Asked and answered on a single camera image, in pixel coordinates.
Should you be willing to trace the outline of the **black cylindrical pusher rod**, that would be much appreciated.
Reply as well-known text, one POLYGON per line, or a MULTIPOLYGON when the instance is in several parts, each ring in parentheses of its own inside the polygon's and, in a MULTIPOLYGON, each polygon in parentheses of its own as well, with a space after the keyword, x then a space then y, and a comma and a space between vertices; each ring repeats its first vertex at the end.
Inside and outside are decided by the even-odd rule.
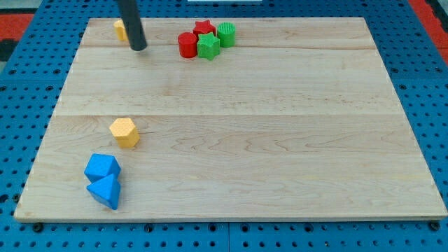
POLYGON ((147 48, 144 28, 141 23, 139 9, 136 0, 117 0, 118 9, 124 22, 129 46, 134 51, 142 51, 147 48))

